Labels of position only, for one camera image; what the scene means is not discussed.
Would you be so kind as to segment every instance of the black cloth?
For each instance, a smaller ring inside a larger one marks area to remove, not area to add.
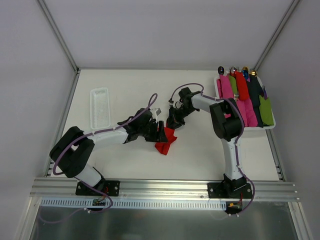
[[[246,81],[246,86],[249,91],[249,96],[252,102],[256,120],[258,122],[258,127],[263,128],[264,123],[262,122],[260,110],[259,110],[259,107],[260,107],[259,95],[263,92],[262,87],[260,86],[257,76],[253,76],[249,74],[249,77],[250,77],[250,81]]]

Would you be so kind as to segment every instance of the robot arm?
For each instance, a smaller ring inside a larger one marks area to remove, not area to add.
[[[135,116],[118,122],[118,124],[110,128],[109,131],[93,135],[89,134],[89,136],[86,137],[84,137],[85,134],[82,130],[77,126],[73,126],[50,151],[50,158],[57,162],[59,156],[70,143],[83,137],[65,152],[58,161],[57,166],[67,178],[77,178],[94,189],[101,191],[105,188],[106,181],[94,167],[87,164],[91,152],[114,144],[129,143],[136,140],[138,136],[144,137],[147,142],[167,143],[168,140],[164,131],[164,122],[157,121],[157,116],[160,113],[159,108],[141,108]]]
[[[171,129],[177,129],[185,125],[184,118],[194,111],[203,110],[211,115],[212,125],[215,134],[221,139],[224,158],[225,172],[221,187],[227,196],[232,198],[239,196],[243,191],[243,187],[247,186],[247,179],[242,175],[239,169],[243,172],[241,162],[240,146],[236,152],[236,138],[241,134],[242,123],[234,108],[237,107],[234,99],[230,98],[229,102],[224,100],[214,100],[202,95],[200,91],[191,92],[188,87],[183,88],[179,92],[181,106],[174,108],[173,105],[169,109],[169,117],[167,126]]]
[[[171,129],[181,127],[185,124],[184,118],[194,111],[203,110],[210,113],[214,132],[222,141],[225,157],[224,180],[219,189],[226,193],[227,197],[237,198],[245,189],[247,180],[238,168],[239,166],[241,169],[242,164],[240,150],[236,153],[235,141],[241,134],[242,122],[230,105],[237,106],[235,100],[232,98],[229,101],[209,99],[202,96],[200,91],[191,92],[188,87],[183,88],[179,96],[181,106],[170,107],[167,126]],[[77,178],[90,187],[102,191],[107,184],[105,178],[94,167],[87,164],[91,152],[113,144],[129,143],[136,140],[138,136],[144,137],[147,142],[168,142],[164,122],[157,121],[160,112],[159,108],[141,108],[135,116],[118,122],[113,128],[100,130],[94,134],[84,134],[77,126],[71,127],[49,155],[66,177]]]

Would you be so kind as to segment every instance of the connector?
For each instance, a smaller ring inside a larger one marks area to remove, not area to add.
[[[99,199],[93,199],[92,206],[105,206],[105,205],[106,205],[105,199],[100,200],[100,201],[99,201]]]

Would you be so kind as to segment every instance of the cable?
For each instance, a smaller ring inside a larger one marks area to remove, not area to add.
[[[171,95],[171,98],[169,100],[169,102],[173,102],[172,98],[174,97],[174,94],[176,93],[176,91],[184,86],[188,86],[188,85],[198,85],[200,86],[202,89],[201,89],[201,95],[207,99],[211,99],[211,100],[214,100],[214,101],[226,101],[227,103],[230,104],[230,106],[233,108],[233,110],[236,112],[236,114],[239,116],[240,118],[240,121],[241,121],[241,132],[240,134],[238,135],[238,137],[235,139],[234,141],[234,144],[235,144],[235,158],[236,158],[236,164],[237,164],[237,167],[239,169],[239,172],[242,174],[242,176],[244,176],[248,182],[250,182],[250,184],[252,185],[252,198],[250,200],[250,202],[248,203],[248,205],[242,210],[242,212],[247,209],[253,202],[254,198],[255,198],[255,194],[256,194],[256,187],[255,187],[255,184],[254,182],[247,177],[247,175],[245,175],[245,173],[241,170],[240,168],[240,163],[239,163],[239,153],[238,153],[238,140],[240,139],[240,137],[242,136],[242,134],[244,133],[244,130],[245,130],[245,124],[244,124],[244,120],[240,114],[240,112],[238,111],[237,107],[235,105],[232,104],[232,102],[227,99],[227,98],[214,98],[214,97],[211,97],[211,96],[207,96],[207,95],[204,95],[204,89],[205,87],[200,84],[200,83],[196,83],[196,82],[191,82],[191,83],[186,83],[186,84],[183,84],[181,86],[178,86],[172,93]]]
[[[131,118],[129,121],[125,122],[124,124],[120,125],[120,126],[117,126],[116,128],[108,128],[108,129],[102,129],[102,130],[98,130],[98,131],[95,131],[94,133],[90,132],[90,133],[87,133],[87,134],[84,134],[78,138],[76,138],[75,140],[73,140],[62,152],[61,154],[58,156],[58,158],[56,159],[54,165],[53,165],[53,169],[52,169],[52,172],[54,175],[62,175],[63,172],[57,172],[57,166],[61,160],[61,158],[65,155],[65,153],[75,144],[77,143],[78,141],[80,141],[81,139],[84,139],[86,137],[90,137],[92,135],[96,135],[96,134],[101,134],[101,133],[106,133],[106,132],[111,132],[111,131],[115,131],[117,129],[120,129],[126,125],[128,125],[129,123],[131,123],[132,121],[136,120],[138,117],[140,117],[142,114],[144,114],[154,103],[155,101],[157,100],[158,98],[158,94],[157,93],[154,93],[152,94],[152,96],[150,97],[149,99],[149,103],[148,103],[148,106],[142,110],[141,112],[139,112],[139,114],[137,114],[136,116],[134,116],[133,118]]]
[[[131,123],[132,121],[136,120],[138,117],[140,117],[144,112],[146,112],[154,103],[155,101],[157,100],[158,98],[158,94],[157,93],[154,93],[152,94],[152,96],[150,97],[149,99],[149,102],[148,102],[148,106],[142,110],[141,112],[139,112],[139,114],[137,114],[136,116],[132,117],[130,120],[128,120],[127,122],[125,122],[124,124],[120,125],[120,126],[117,126],[115,128],[108,128],[108,129],[102,129],[102,130],[98,130],[98,131],[95,131],[94,133],[90,132],[90,133],[87,133],[87,134],[84,134],[78,138],[76,138],[75,140],[73,140],[62,152],[61,154],[59,155],[59,157],[56,159],[55,163],[54,163],[54,166],[53,166],[53,169],[52,169],[52,172],[54,175],[61,175],[63,174],[63,172],[56,172],[57,170],[57,166],[60,162],[60,160],[62,159],[62,157],[64,156],[64,154],[75,144],[77,143],[78,141],[80,141],[81,139],[84,139],[86,137],[89,137],[89,136],[92,136],[92,135],[95,135],[95,134],[101,134],[101,133],[106,133],[106,132],[111,132],[111,131],[115,131],[117,129],[120,129],[126,125],[128,125],[129,123]],[[109,201],[110,201],[110,204],[108,207],[104,207],[102,210],[99,210],[99,211],[90,211],[88,210],[88,213],[94,213],[94,214],[97,214],[97,213],[103,213],[105,212],[106,210],[108,210],[109,208],[111,208],[114,204],[114,202],[112,201],[111,197],[109,197],[106,193],[102,192],[102,191],[99,191],[95,188],[93,188],[92,186],[88,185],[87,183],[81,181],[80,179],[76,178],[75,179],[79,180],[82,184],[84,184],[87,188],[97,192],[98,194],[101,194],[102,196],[104,196],[105,198],[107,198]],[[71,216],[73,216],[74,214],[76,214],[77,212],[80,212],[81,210],[87,210],[87,208],[79,208],[77,210],[75,210],[74,212],[72,212],[69,216],[65,217],[64,219],[61,219],[61,220],[57,220],[57,221],[47,221],[45,219],[43,219],[41,217],[41,209],[39,209],[39,212],[38,212],[38,218],[39,220],[41,220],[42,222],[44,222],[45,224],[59,224],[59,223],[62,223],[64,221],[66,221],[67,219],[69,219]]]
[[[227,103],[230,104],[230,106],[233,108],[233,110],[236,112],[236,114],[240,118],[240,121],[241,121],[241,132],[240,132],[240,134],[237,136],[237,138],[234,141],[236,165],[237,165],[237,168],[239,169],[239,172],[242,174],[242,176],[244,176],[248,180],[248,182],[250,182],[251,185],[252,185],[252,198],[251,198],[250,202],[248,203],[248,205],[244,209],[242,209],[241,212],[243,212],[244,210],[246,210],[252,204],[252,202],[254,201],[255,195],[256,195],[256,187],[255,187],[254,182],[250,178],[248,178],[247,175],[245,175],[245,173],[241,170],[240,163],[239,163],[238,140],[240,139],[240,137],[242,136],[242,134],[244,133],[244,130],[245,130],[244,120],[243,120],[240,112],[238,111],[237,107],[235,105],[233,105],[233,103],[229,99],[227,99],[227,98],[214,98],[214,97],[207,96],[207,95],[204,95],[204,94],[202,94],[202,96],[207,98],[207,99],[214,100],[214,101],[226,101]]]
[[[196,82],[186,83],[186,84],[183,84],[183,85],[181,85],[181,86],[178,86],[178,87],[173,91],[169,102],[172,101],[172,98],[174,97],[174,95],[175,95],[175,93],[176,93],[176,91],[177,91],[178,89],[180,89],[180,88],[182,88],[182,87],[185,87],[185,86],[188,86],[188,85],[198,85],[198,86],[200,86],[200,87],[202,88],[201,94],[203,94],[203,92],[204,92],[204,90],[205,90],[205,87],[204,87],[202,84],[200,84],[200,83],[196,83]]]
[[[107,192],[108,192],[108,187],[106,186],[106,187],[105,187],[105,190],[104,190],[104,193],[107,194]],[[98,202],[98,203],[99,203],[99,202],[102,202],[102,201],[105,200],[105,199],[106,199],[106,197],[102,195],[101,197],[98,198],[97,202]]]

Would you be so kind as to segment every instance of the red fabric scrap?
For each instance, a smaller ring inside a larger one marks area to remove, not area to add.
[[[165,127],[164,133],[166,138],[168,139],[168,142],[157,142],[154,146],[159,151],[159,153],[163,155],[167,155],[169,152],[170,145],[177,140],[177,137],[174,136],[175,130]]]

